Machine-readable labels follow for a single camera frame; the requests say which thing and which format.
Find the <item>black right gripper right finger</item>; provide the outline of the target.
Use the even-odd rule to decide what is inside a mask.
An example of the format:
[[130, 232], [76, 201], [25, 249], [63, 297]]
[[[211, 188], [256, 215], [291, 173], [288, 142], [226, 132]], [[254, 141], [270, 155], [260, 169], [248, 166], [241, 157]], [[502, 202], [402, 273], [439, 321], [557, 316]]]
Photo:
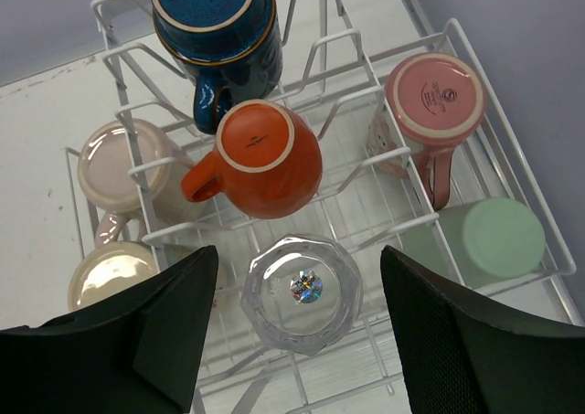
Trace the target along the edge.
[[583, 327], [494, 301], [391, 246], [380, 273], [412, 412], [583, 412]]

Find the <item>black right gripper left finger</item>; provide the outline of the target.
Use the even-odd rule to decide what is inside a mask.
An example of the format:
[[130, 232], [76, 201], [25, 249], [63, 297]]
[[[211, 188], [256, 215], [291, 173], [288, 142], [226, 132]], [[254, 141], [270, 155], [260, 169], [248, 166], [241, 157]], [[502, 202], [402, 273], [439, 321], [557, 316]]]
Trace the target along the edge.
[[79, 311], [3, 330], [2, 412], [189, 412], [217, 276], [206, 246]]

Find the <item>cream floral mug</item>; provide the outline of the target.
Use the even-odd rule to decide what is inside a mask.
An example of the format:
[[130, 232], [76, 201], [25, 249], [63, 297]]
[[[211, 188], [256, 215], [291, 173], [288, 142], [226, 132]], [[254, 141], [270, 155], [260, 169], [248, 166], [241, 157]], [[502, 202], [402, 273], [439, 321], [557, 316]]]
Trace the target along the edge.
[[93, 305], [160, 272], [152, 249], [142, 242], [117, 241], [92, 251], [74, 271], [70, 312]]

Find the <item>clear glass tumbler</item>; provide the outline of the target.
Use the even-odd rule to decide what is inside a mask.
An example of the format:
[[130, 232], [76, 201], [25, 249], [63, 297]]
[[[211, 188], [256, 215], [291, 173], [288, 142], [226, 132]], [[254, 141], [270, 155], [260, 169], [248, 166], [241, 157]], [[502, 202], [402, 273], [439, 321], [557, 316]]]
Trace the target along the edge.
[[313, 356], [339, 341], [359, 316], [363, 280], [338, 242], [287, 234], [251, 261], [241, 307], [264, 345]]

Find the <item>pale pink glossy mug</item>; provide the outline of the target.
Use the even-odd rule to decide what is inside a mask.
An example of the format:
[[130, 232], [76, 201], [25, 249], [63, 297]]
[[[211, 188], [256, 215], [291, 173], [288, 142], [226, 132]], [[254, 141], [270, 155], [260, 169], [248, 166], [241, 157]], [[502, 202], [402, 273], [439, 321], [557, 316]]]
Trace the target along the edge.
[[[145, 163], [166, 157], [193, 162], [154, 124], [141, 119], [135, 119], [133, 124]], [[105, 212], [95, 235], [97, 247], [116, 241], [123, 227], [132, 220], [139, 224], [139, 235], [146, 234], [138, 186], [129, 175], [132, 167], [126, 130], [120, 122], [102, 126], [82, 148], [77, 168], [80, 187], [86, 198]], [[180, 183], [186, 173], [187, 168], [180, 163], [146, 171], [159, 224], [195, 222], [202, 214], [206, 203], [188, 202], [182, 194]]]

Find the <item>orange ceramic mug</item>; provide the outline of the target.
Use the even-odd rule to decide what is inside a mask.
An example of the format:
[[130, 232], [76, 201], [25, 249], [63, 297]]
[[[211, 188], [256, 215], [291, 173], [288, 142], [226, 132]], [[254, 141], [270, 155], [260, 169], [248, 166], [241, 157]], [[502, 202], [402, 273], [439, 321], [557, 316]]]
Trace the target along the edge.
[[212, 150], [183, 177], [186, 200], [219, 193], [253, 218], [283, 218], [305, 206], [323, 174], [313, 130], [290, 109], [250, 100], [221, 120]]

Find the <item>dark blue glazed mug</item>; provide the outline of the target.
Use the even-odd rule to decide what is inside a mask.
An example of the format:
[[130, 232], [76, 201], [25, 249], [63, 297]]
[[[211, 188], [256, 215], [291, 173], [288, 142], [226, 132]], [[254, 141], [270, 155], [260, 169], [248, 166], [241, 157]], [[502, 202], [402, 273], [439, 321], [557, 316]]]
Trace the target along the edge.
[[282, 75], [276, 0], [151, 0], [154, 30], [195, 82], [193, 118], [214, 134], [236, 104], [267, 97]]

